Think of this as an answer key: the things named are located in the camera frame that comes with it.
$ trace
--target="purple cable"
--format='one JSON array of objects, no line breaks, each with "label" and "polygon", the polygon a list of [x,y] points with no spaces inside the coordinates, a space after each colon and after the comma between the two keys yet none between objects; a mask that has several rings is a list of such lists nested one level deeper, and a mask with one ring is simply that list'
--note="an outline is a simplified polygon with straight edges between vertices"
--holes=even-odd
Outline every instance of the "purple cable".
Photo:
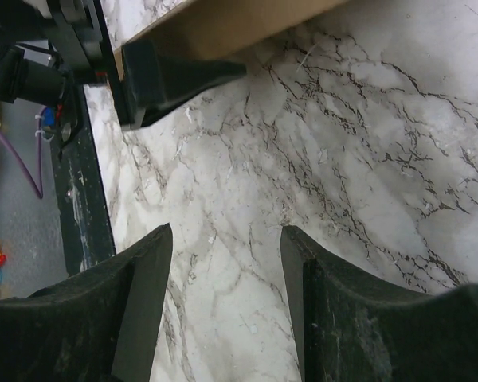
[{"label": "purple cable", "polygon": [[[39,120],[39,123],[37,124],[37,126],[39,127],[39,130],[41,129],[42,116],[43,116],[45,110],[46,110],[46,107],[43,107],[41,109],[40,114],[39,114],[41,116],[41,119]],[[9,140],[6,138],[6,136],[1,131],[0,131],[0,142],[14,156],[14,158],[16,159],[16,161],[19,164],[20,169],[22,170],[23,174],[25,175],[26,180],[32,186],[33,191],[36,193],[36,195],[39,199],[42,199],[44,193],[43,193],[43,189],[42,189],[42,171],[41,171],[41,143],[42,143],[41,134],[37,134],[37,173],[38,173],[38,176],[39,176],[39,186],[36,185],[35,180],[33,179],[29,170],[26,168],[26,165],[22,161],[18,152],[14,149],[13,145],[9,142]]]}]

